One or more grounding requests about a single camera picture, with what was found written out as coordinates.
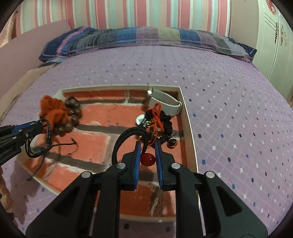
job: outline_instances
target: watch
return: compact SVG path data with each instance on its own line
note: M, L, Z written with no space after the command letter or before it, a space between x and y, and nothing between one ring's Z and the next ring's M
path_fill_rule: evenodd
M182 102L167 93L149 87L146 93L144 106L151 108L156 103L160 103L165 114L171 116L178 115L182 108Z

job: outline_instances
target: orange scrunchie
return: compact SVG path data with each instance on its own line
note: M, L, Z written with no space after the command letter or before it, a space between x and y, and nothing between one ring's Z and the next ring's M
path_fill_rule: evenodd
M64 125L68 121L67 109L62 100L46 95L41 99L40 106L40 117L49 122L51 130L54 130L55 124Z

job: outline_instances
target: purple bed sheet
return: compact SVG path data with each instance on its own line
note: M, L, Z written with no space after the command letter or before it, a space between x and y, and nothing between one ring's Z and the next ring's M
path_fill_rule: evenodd
M37 118L39 100L61 88L104 84L180 86L192 126L199 172L212 170L248 205L269 233L293 197L292 109L252 65L225 55L168 46L104 49L71 57L39 77L2 125ZM54 198L10 160L4 178L15 222L28 224ZM121 221L121 237L174 237L173 223Z

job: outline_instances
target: wall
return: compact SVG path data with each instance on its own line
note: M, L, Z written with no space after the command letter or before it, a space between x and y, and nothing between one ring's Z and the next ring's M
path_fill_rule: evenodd
M258 38L258 0L231 0L229 37L256 48Z
M230 0L24 0L18 10L18 35L62 19L71 28L176 27L226 36L230 25Z

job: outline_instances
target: black elastic band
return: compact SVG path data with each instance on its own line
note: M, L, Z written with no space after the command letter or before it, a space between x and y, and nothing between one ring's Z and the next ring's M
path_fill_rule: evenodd
M147 132L144 129L138 128L138 127L131 127L124 131L117 139L114 145L113 153L112 153L112 165L115 165L118 163L117 161L117 152L120 146L123 144L124 141L126 141L129 137L133 135L141 135L142 140L143 140L143 148L142 148L142 153L144 154L145 151L147 150L148 146L148 135Z

